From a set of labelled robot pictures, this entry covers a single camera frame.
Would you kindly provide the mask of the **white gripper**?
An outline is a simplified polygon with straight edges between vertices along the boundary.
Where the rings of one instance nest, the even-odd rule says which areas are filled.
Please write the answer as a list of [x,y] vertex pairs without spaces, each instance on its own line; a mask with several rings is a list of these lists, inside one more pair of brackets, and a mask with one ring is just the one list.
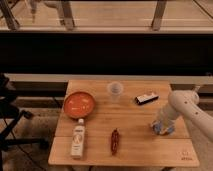
[[174,122],[178,118],[178,112],[169,104],[164,105],[157,113],[157,121],[152,123],[155,133],[161,132],[161,124],[169,126],[165,129],[164,135],[172,134],[175,131]]

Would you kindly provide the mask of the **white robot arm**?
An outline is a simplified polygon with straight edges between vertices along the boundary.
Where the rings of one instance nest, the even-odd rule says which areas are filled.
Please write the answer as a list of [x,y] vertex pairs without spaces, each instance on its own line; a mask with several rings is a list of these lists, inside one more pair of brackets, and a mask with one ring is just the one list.
[[151,124],[157,135],[171,134],[180,115],[189,119],[209,140],[213,142],[213,117],[198,107],[199,96],[192,90],[175,90],[169,93],[168,102]]

